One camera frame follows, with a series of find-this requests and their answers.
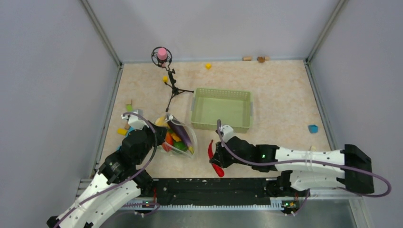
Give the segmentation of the red orange toy pepper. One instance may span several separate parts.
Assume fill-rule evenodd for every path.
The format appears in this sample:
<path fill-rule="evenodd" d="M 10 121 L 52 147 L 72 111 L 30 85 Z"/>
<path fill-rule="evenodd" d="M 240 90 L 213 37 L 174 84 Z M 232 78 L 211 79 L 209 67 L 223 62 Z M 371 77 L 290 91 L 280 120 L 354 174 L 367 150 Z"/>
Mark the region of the red orange toy pepper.
<path fill-rule="evenodd" d="M 165 141 L 162 144 L 162 148 L 166 151 L 169 152 L 173 148 L 173 138 L 170 133 L 167 133 L 165 136 Z"/>

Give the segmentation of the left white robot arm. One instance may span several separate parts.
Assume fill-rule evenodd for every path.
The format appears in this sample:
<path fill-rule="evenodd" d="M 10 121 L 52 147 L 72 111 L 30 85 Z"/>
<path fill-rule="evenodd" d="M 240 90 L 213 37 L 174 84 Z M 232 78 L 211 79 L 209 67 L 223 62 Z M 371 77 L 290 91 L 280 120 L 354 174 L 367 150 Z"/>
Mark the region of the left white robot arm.
<path fill-rule="evenodd" d="M 145 168 L 138 169 L 150 153 L 165 141 L 167 127 L 144 126 L 130 131 L 121 146 L 105 158 L 79 198 L 59 216 L 50 217 L 50 228 L 98 228 L 114 212 L 133 198 L 147 196 L 153 179 Z"/>

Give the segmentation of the purple toy eggplant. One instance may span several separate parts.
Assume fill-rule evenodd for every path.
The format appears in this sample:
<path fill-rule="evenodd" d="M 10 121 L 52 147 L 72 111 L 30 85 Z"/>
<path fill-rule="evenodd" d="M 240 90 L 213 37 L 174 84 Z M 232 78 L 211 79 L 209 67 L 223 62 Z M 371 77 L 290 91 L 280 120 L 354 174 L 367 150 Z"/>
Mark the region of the purple toy eggplant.
<path fill-rule="evenodd" d="M 167 124 L 173 130 L 173 132 L 182 140 L 182 142 L 188 147 L 188 151 L 193 155 L 194 154 L 193 144 L 183 124 L 174 119 L 169 120 Z"/>

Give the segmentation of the clear zip top bag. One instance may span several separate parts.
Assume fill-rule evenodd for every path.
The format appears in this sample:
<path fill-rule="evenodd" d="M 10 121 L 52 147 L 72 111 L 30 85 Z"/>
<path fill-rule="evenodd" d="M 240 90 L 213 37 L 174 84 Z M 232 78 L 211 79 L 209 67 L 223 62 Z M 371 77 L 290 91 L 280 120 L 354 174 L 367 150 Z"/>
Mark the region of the clear zip top bag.
<path fill-rule="evenodd" d="M 158 117 L 154 124 L 168 128 L 164 142 L 159 146 L 163 152 L 182 155 L 191 159 L 196 155 L 198 148 L 197 138 L 191 127 L 179 121 L 170 113 Z"/>

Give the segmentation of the orange toy ginger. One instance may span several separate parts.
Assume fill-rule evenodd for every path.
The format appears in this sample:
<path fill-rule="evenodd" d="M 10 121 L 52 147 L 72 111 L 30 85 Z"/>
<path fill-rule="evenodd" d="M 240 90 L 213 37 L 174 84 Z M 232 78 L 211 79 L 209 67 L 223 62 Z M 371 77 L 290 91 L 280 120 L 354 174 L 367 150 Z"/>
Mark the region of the orange toy ginger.
<path fill-rule="evenodd" d="M 177 134 L 175 134 L 175 133 L 170 133 L 170 135 L 171 135 L 172 139 L 173 139 L 175 142 L 181 142 L 181 141 L 182 141 L 181 138 L 180 138 Z"/>

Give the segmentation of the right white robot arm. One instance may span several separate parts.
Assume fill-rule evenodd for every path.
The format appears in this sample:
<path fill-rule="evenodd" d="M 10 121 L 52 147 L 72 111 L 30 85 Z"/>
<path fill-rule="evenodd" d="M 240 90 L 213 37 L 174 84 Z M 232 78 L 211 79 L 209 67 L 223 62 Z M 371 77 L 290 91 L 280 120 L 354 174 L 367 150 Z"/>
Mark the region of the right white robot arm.
<path fill-rule="evenodd" d="M 286 178 L 278 184 L 285 196 L 310 188 L 345 188 L 359 194 L 374 193 L 372 160 L 353 144 L 341 150 L 315 152 L 291 150 L 277 145 L 250 144 L 237 136 L 225 146 L 216 143 L 210 163 L 228 168 L 237 163 L 260 172 L 279 171 Z"/>

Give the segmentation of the green toy bell pepper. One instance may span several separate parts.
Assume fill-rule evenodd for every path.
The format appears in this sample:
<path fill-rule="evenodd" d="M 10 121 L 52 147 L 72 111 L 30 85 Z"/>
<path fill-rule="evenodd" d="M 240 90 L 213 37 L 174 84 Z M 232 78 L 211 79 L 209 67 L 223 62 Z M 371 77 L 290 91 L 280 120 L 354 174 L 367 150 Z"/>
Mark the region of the green toy bell pepper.
<path fill-rule="evenodd" d="M 183 151 L 183 152 L 186 152 L 188 150 L 188 146 L 182 141 L 179 141 L 179 142 L 174 141 L 173 146 L 174 146 L 174 148 L 176 148 L 180 151 Z"/>

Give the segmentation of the yellow toy lemon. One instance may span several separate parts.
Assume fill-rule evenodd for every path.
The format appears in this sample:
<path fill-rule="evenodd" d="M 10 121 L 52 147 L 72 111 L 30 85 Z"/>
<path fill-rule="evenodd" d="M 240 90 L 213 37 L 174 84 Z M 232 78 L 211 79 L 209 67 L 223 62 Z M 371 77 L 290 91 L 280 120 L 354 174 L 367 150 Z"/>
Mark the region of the yellow toy lemon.
<path fill-rule="evenodd" d="M 167 121 L 164 116 L 155 120 L 154 124 L 159 127 L 168 127 Z"/>

